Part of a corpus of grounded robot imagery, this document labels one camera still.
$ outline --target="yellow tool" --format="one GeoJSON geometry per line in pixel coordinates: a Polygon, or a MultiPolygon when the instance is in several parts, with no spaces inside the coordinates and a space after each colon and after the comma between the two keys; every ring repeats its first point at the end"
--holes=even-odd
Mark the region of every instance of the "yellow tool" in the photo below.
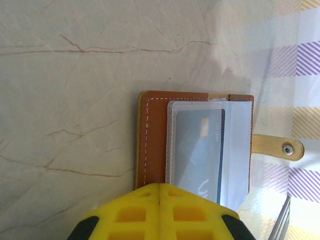
{"type": "Polygon", "coordinates": [[[153,183],[87,214],[67,240],[254,240],[236,212],[153,183]]]}

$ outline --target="metal snap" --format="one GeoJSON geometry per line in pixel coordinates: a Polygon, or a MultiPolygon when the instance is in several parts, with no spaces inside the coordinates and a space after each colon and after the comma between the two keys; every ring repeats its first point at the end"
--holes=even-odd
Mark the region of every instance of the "metal snap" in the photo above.
{"type": "Polygon", "coordinates": [[[292,155],[294,153],[294,147],[289,144],[286,144],[283,145],[282,151],[285,155],[292,155]]]}

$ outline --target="black rubber grip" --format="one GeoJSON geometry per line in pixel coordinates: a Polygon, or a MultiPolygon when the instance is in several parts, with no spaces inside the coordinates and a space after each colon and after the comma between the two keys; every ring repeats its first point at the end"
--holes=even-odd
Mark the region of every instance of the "black rubber grip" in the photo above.
{"type": "Polygon", "coordinates": [[[99,221],[99,217],[91,216],[85,220],[80,221],[67,240],[88,240],[94,231],[97,223],[99,221]]]}
{"type": "Polygon", "coordinates": [[[241,220],[229,215],[223,215],[222,219],[234,240],[256,240],[241,220]]]}

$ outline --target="white marble countertop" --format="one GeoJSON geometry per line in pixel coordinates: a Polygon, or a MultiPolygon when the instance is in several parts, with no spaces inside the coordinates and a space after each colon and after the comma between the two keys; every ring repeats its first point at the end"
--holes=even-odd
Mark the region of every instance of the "white marble countertop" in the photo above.
{"type": "Polygon", "coordinates": [[[0,239],[66,239],[133,189],[141,91],[286,95],[248,67],[269,2],[2,0],[0,239]]]}

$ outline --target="wallet strap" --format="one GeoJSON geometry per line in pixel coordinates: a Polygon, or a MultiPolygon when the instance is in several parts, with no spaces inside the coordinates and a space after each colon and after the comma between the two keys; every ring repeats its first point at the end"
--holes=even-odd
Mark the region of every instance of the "wallet strap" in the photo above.
{"type": "Polygon", "coordinates": [[[296,139],[253,134],[251,152],[289,161],[298,161],[304,156],[305,147],[296,139]]]}

